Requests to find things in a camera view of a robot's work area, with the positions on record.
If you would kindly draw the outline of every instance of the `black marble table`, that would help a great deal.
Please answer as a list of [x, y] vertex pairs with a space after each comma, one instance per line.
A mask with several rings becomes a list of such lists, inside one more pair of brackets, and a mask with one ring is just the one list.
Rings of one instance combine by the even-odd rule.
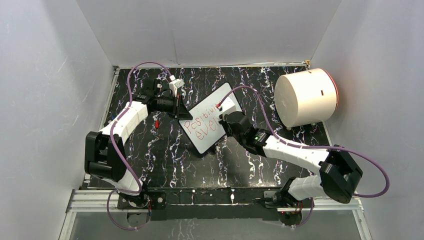
[[[260, 93], [267, 117], [280, 136], [308, 145], [328, 145], [322, 123], [287, 130], [275, 111], [273, 92], [278, 77], [304, 70], [302, 66], [170, 69], [176, 78], [184, 79], [184, 103], [188, 109], [225, 82], [232, 87], [249, 85]], [[119, 72], [106, 123], [114, 119], [129, 100], [126, 86], [129, 71]], [[138, 91], [146, 78], [165, 79], [165, 72], [158, 68], [137, 69], [131, 77], [131, 89]], [[252, 92], [240, 89], [235, 95], [256, 127], [266, 128]], [[160, 122], [158, 129], [154, 126], [155, 120]], [[311, 174], [283, 160], [249, 154], [232, 137], [223, 137], [215, 147], [199, 154], [178, 122], [165, 113], [152, 113], [135, 129], [125, 148], [129, 164], [150, 188], [279, 187], [290, 177]], [[110, 188], [111, 185], [92, 177], [86, 187]]]

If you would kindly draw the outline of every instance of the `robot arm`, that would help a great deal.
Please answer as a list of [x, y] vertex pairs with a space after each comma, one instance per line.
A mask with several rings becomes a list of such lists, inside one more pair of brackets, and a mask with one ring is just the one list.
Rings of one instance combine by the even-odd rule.
[[[221, 107], [219, 123], [227, 136], [234, 137], [248, 152], [281, 159], [315, 174], [303, 178], [292, 177], [281, 191], [273, 195], [266, 195], [264, 192], [265, 207], [293, 207], [312, 197], [330, 197], [344, 204], [350, 202], [363, 173], [347, 152], [288, 146], [275, 138], [270, 131], [253, 127], [243, 112], [236, 111], [230, 98]], [[287, 139], [285, 141], [305, 146]]]
[[[138, 192], [138, 179], [135, 179], [120, 159], [116, 149], [112, 145], [111, 137], [114, 138], [119, 151], [126, 158], [124, 144], [136, 127], [154, 112], [166, 112], [171, 118], [192, 120], [193, 117], [181, 101], [177, 92], [184, 83], [182, 79], [172, 81], [169, 86], [172, 92], [171, 97], [158, 96], [162, 87], [159, 79], [143, 81], [140, 92], [133, 96], [131, 106], [127, 102], [125, 109], [127, 112], [118, 119], [115, 118], [99, 132], [89, 132], [85, 138], [85, 172], [94, 177], [100, 178], [119, 190], [129, 190]], [[142, 190], [139, 194], [122, 193], [133, 207], [144, 206], [148, 200], [147, 186], [141, 183]]]

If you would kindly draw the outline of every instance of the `whiteboard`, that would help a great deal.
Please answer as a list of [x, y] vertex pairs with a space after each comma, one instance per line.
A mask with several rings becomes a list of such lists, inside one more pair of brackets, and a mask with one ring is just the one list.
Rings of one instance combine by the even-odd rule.
[[[228, 82], [222, 84], [190, 109], [189, 112], [193, 116], [193, 120], [178, 121], [180, 127], [200, 154], [206, 152], [225, 135], [224, 128], [219, 123], [221, 112], [218, 111], [216, 105], [231, 89]], [[237, 111], [242, 111], [234, 93], [231, 93], [228, 97], [235, 103]]]

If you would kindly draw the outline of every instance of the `white cylinder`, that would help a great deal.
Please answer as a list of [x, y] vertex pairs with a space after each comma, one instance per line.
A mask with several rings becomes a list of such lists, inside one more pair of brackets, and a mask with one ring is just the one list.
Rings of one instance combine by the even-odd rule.
[[323, 122], [339, 102], [332, 77], [321, 68], [282, 75], [274, 90], [275, 108], [288, 127]]

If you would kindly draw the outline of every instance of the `white wall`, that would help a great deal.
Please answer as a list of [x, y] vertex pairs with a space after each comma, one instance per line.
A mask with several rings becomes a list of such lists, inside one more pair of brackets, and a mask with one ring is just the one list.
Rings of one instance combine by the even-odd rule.
[[[375, 158], [390, 177], [385, 196], [362, 200], [375, 240], [424, 236], [423, 56], [424, 1], [343, 0], [312, 58], [340, 91], [327, 121], [333, 144]], [[358, 191], [382, 190], [381, 173], [357, 161]]]
[[310, 60], [341, 0], [77, 0], [111, 63]]
[[112, 65], [75, 0], [2, 0], [0, 72], [0, 239], [58, 239]]

